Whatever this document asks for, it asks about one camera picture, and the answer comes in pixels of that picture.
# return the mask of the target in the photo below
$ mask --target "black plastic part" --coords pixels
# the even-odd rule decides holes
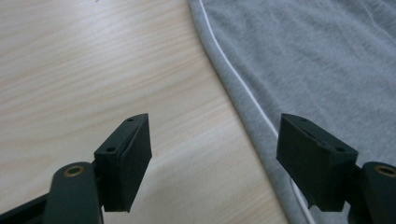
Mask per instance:
[[[381,162],[367,162],[361,174],[361,190],[374,223],[396,222],[396,168]]]
[[[0,223],[30,223],[38,224],[43,220],[44,209],[46,207],[48,194],[24,203],[0,216]]]
[[[308,119],[282,114],[276,158],[299,187],[308,204],[321,211],[341,211],[344,177],[358,151]]]
[[[131,210],[151,159],[149,115],[126,119],[94,152],[95,170],[103,178],[107,212]]]
[[[75,162],[55,173],[43,223],[103,223],[95,174],[90,163]]]

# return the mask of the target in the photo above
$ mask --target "cloth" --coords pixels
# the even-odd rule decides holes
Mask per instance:
[[[396,1],[190,3],[207,55],[289,221],[347,223],[347,204],[341,214],[315,206],[304,214],[276,160],[280,114],[310,119],[354,147],[359,166],[396,165]]]

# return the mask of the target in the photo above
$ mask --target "wood grain surface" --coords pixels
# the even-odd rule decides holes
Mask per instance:
[[[105,223],[286,223],[186,0],[0,2],[0,213],[149,113],[131,213]]]

